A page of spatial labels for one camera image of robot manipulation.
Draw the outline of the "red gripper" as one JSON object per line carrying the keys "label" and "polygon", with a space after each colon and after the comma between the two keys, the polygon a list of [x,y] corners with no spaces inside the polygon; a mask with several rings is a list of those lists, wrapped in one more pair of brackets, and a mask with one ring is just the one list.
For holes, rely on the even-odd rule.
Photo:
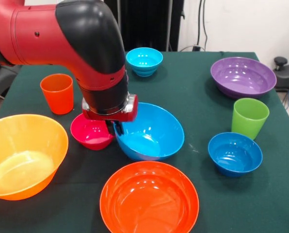
{"label": "red gripper", "polygon": [[124,129],[121,122],[130,122],[133,121],[138,112],[138,96],[135,94],[128,94],[126,105],[119,111],[116,111],[111,114],[101,115],[93,112],[86,100],[82,99],[82,113],[87,119],[91,120],[105,120],[107,130],[109,134],[114,136],[114,126],[118,135],[124,134]]}

